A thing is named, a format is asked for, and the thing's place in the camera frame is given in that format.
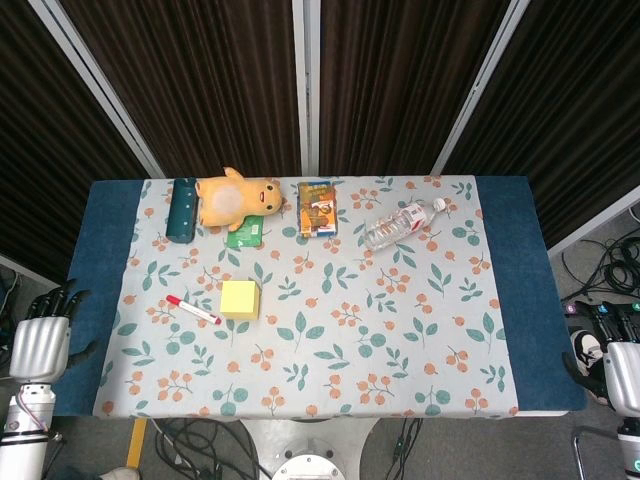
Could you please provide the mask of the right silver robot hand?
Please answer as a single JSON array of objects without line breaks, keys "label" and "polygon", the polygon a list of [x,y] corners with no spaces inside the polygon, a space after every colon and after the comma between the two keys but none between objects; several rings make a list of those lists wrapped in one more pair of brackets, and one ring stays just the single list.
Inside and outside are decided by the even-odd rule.
[{"label": "right silver robot hand", "polygon": [[590,322],[570,328],[572,351],[562,354],[570,377],[619,416],[639,416],[639,304],[576,301],[569,317]]}]

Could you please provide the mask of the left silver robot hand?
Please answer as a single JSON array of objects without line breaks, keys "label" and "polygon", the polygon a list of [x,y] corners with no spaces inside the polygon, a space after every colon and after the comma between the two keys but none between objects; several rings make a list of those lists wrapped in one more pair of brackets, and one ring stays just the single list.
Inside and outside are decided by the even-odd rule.
[{"label": "left silver robot hand", "polygon": [[18,384],[56,383],[69,368],[86,361],[97,349],[92,339],[86,347],[69,353],[73,319],[89,290],[70,289],[74,278],[34,298],[26,317],[16,327],[9,378]]}]

